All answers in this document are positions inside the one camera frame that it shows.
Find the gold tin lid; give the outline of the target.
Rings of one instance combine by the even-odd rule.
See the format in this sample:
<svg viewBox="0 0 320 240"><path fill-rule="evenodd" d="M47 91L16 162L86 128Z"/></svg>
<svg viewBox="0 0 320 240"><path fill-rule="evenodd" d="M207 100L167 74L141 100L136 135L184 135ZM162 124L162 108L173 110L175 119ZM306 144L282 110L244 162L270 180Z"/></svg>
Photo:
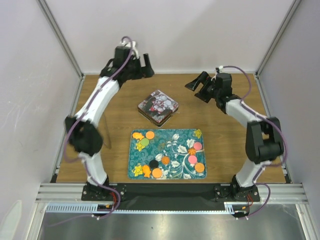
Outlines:
<svg viewBox="0 0 320 240"><path fill-rule="evenodd" d="M160 90L155 90L148 95L141 103L138 104L137 109L163 112L165 109L172 111L178 110L179 104L167 94Z"/></svg>

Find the gold cookie tin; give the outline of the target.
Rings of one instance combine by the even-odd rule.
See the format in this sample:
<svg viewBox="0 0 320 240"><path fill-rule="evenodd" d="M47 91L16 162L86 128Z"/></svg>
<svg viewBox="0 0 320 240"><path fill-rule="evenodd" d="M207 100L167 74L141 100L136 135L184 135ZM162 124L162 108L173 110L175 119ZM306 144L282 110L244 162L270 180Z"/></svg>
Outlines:
<svg viewBox="0 0 320 240"><path fill-rule="evenodd" d="M157 127L162 127L176 112L176 110L165 109L162 112L138 109L138 112Z"/></svg>

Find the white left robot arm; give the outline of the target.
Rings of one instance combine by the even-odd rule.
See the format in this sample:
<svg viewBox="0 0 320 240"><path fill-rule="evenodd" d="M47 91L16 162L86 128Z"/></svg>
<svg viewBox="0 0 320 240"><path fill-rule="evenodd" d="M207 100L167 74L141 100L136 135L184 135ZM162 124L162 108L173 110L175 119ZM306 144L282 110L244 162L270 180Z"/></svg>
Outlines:
<svg viewBox="0 0 320 240"><path fill-rule="evenodd" d="M73 147L76 160L82 162L87 175L83 199L104 201L115 192L103 167L101 150L104 140L98 125L109 102L126 81L150 78L155 74L147 53L143 54L143 59L144 66L135 41L121 42L115 48L114 57L101 70L88 100L74 116L67 116L64 120L64 143Z"/></svg>

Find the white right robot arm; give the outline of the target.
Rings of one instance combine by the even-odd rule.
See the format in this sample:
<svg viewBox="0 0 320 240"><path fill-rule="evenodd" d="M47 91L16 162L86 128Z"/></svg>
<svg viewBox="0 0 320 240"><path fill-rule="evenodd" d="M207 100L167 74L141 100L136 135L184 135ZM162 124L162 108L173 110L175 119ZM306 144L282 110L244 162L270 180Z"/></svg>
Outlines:
<svg viewBox="0 0 320 240"><path fill-rule="evenodd" d="M246 105L241 97L233 93L232 82L229 73L218 70L214 76L210 76L203 71L185 87L195 91L202 84L195 96L205 103L215 100L218 109L246 128L247 159L241 170L232 177L226 194L222 196L224 199L244 202L257 193L256 182L263 171L267 167L277 166L274 161L284 154L285 144L279 119L267 118Z"/></svg>

